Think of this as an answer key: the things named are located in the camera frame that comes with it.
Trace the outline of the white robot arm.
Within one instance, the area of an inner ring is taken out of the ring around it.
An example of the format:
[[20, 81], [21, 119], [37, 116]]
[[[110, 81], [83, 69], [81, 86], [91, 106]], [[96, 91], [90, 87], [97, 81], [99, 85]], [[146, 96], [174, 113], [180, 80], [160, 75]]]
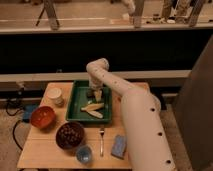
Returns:
[[110, 73], [108, 69], [105, 58], [86, 65], [92, 89], [105, 84], [121, 96], [121, 115], [132, 171], [175, 171], [159, 116], [160, 101], [149, 90]]

